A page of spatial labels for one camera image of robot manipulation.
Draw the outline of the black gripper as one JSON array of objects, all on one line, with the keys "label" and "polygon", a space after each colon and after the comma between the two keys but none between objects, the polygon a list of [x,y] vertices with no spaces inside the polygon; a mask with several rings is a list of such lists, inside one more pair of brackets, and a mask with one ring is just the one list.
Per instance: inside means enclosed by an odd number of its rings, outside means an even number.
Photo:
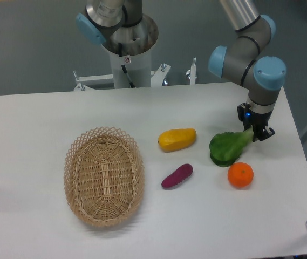
[{"label": "black gripper", "polygon": [[271,112],[255,113],[250,110],[250,104],[242,103],[237,106],[237,115],[243,124],[244,131],[253,128],[253,142],[264,141],[275,134],[275,131],[268,127]]}]

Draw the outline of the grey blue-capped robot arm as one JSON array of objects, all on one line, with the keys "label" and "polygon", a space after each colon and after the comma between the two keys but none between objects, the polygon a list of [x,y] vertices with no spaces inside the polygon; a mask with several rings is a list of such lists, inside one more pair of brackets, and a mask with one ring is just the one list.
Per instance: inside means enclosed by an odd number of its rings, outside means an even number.
[{"label": "grey blue-capped robot arm", "polygon": [[[248,99],[237,108],[245,129],[263,141],[274,134],[268,121],[284,85],[286,65],[277,57],[261,57],[272,41],[275,22],[260,14],[252,1],[222,1],[235,32],[231,47],[218,46],[208,60],[209,71],[248,90]],[[151,72],[151,52],[159,31],[142,11],[142,1],[88,1],[77,14],[78,30],[109,54],[114,86],[161,86],[167,69]]]}]

